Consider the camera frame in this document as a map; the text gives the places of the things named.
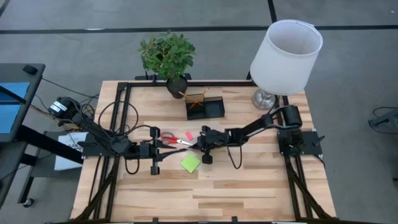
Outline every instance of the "potted plant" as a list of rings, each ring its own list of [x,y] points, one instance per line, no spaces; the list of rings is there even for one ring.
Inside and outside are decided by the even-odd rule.
[[[174,98],[180,99],[188,88],[183,77],[185,69],[193,65],[195,48],[182,34],[168,32],[152,36],[149,42],[141,41],[141,60],[146,70],[152,70],[167,81],[166,87]]]

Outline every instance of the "white paper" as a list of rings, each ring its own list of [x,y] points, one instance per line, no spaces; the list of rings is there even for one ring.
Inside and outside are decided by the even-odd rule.
[[[83,148],[79,146],[77,143],[80,141],[85,141],[86,140],[87,133],[70,133],[64,136],[59,136],[58,137],[58,142],[65,144],[67,146],[70,146],[77,151],[81,152]],[[55,165],[54,165],[54,170],[60,171],[60,170],[67,170],[67,169],[74,169],[81,167],[81,164],[77,162],[70,161],[69,159],[65,159],[60,156],[55,156]]]

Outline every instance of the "scissors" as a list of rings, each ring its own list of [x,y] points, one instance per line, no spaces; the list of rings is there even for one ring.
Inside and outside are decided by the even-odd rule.
[[[172,143],[179,143],[179,144],[185,144],[188,146],[192,146],[191,143],[176,138],[174,136],[174,134],[170,133],[170,132],[163,132],[160,134],[160,137],[162,138],[162,142],[165,145],[172,144]]]

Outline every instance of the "black plant pot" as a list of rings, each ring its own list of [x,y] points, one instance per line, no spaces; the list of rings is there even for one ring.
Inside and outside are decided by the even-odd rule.
[[[166,87],[174,98],[181,99],[183,95],[179,92],[185,93],[188,88],[188,81],[184,77],[180,77],[176,80],[167,80]]]

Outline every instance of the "green leaves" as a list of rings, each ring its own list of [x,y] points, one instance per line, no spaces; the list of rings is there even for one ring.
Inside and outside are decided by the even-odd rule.
[[[152,36],[149,42],[142,40],[140,45],[142,66],[165,79],[177,79],[187,66],[193,66],[195,48],[182,34],[177,36],[168,31]]]

